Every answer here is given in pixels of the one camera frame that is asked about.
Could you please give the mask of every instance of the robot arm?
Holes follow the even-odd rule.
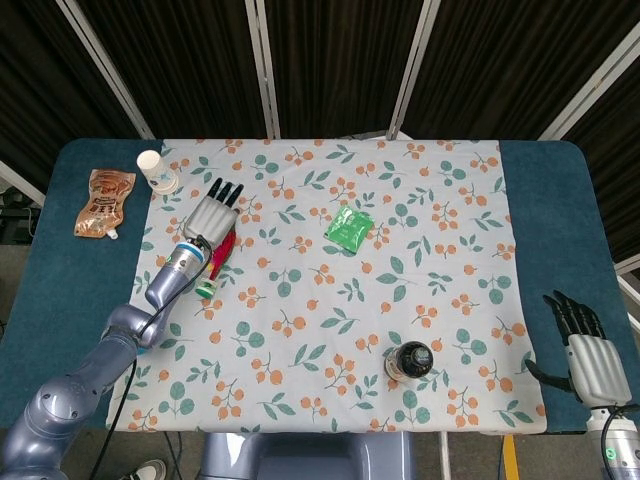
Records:
[[[574,393],[591,409],[587,434],[600,458],[605,479],[640,479],[640,436],[634,423],[619,413],[637,406],[615,345],[607,340],[598,316],[586,305],[554,291],[544,296],[553,310],[569,363],[569,377],[544,373],[531,360],[526,364],[541,383]]]
[[[109,316],[98,345],[80,367],[45,383],[9,430],[3,448],[0,479],[65,480],[60,463],[84,422],[95,412],[100,397],[136,358],[139,347],[151,348],[162,337],[167,318],[186,287],[204,270],[205,246],[219,245],[237,218],[231,209],[242,186],[229,197],[214,198],[222,182],[198,205],[185,225],[187,242],[179,243],[145,292],[156,309],[149,314],[120,305]],[[230,184],[225,186],[225,196]]]

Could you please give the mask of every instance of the brown food pouch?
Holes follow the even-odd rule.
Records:
[[[74,234],[78,237],[112,238],[115,228],[124,220],[122,204],[131,193],[135,173],[94,169],[89,177],[89,202],[76,219]]]

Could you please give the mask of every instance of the bottle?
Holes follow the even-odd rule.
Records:
[[[433,367],[433,353],[422,342],[407,342],[393,349],[384,362],[384,369],[392,379],[425,376]]]

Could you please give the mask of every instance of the robot finger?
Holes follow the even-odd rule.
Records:
[[[209,189],[209,192],[207,193],[207,195],[211,198],[216,198],[216,193],[218,193],[218,189],[220,188],[220,185],[222,185],[222,179],[218,177],[216,181],[213,182],[213,185]]]
[[[233,184],[231,182],[227,182],[226,185],[224,187],[222,187],[222,190],[220,190],[220,193],[216,197],[216,200],[218,200],[220,203],[223,203],[224,199],[229,194],[229,191],[231,190],[232,186],[233,186]]]
[[[567,297],[566,295],[564,295],[563,293],[554,290],[553,294],[556,296],[556,298],[558,299],[558,302],[560,304],[560,309],[562,310],[562,313],[564,314],[564,317],[567,320],[567,324],[569,325],[569,335],[577,333],[577,334],[583,334],[583,333],[587,333],[584,332],[582,329],[582,325],[580,324],[577,316],[576,316],[576,312],[575,309],[573,307],[573,305],[571,304],[571,302],[573,302],[573,300],[571,300],[569,297]]]
[[[575,302],[571,299],[569,299],[569,301],[571,302],[571,305],[576,313],[576,318],[580,323],[580,326],[582,327],[582,331],[586,332],[588,335],[591,335],[592,337],[597,337],[598,332],[593,328],[593,323],[591,321],[591,318],[589,317],[588,312],[585,311],[584,305],[578,302]]]
[[[607,336],[604,334],[604,330],[602,329],[602,325],[600,324],[600,319],[596,315],[596,313],[591,310],[586,305],[581,304],[580,309],[583,311],[584,315],[587,317],[587,322],[591,327],[591,330],[594,332],[592,335],[594,337],[600,337],[603,340],[607,339]]]
[[[560,337],[562,338],[562,343],[566,346],[569,345],[569,335],[571,335],[571,328],[569,328],[569,324],[567,323],[567,319],[562,312],[562,308],[560,308],[560,304],[556,302],[553,298],[543,295],[542,298],[544,301],[551,307],[553,311],[553,316],[556,319],[556,324],[558,325],[558,330],[560,331]]]
[[[240,196],[240,193],[242,193],[242,189],[244,188],[244,185],[240,184],[236,187],[236,189],[233,191],[233,193],[231,195],[229,195],[229,198],[227,199],[227,201],[225,202],[225,205],[229,208],[233,207],[233,202],[235,202],[238,197]]]

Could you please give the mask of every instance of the black curtain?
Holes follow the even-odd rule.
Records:
[[[264,138],[244,2],[79,2],[158,138]]]
[[[564,137],[587,157],[614,261],[640,253],[640,60]]]
[[[0,64],[0,158],[42,191],[67,142],[138,136],[55,2],[2,2]]]
[[[637,0],[444,0],[402,131],[536,139],[639,20]]]
[[[386,130],[422,0],[267,0],[283,138]]]

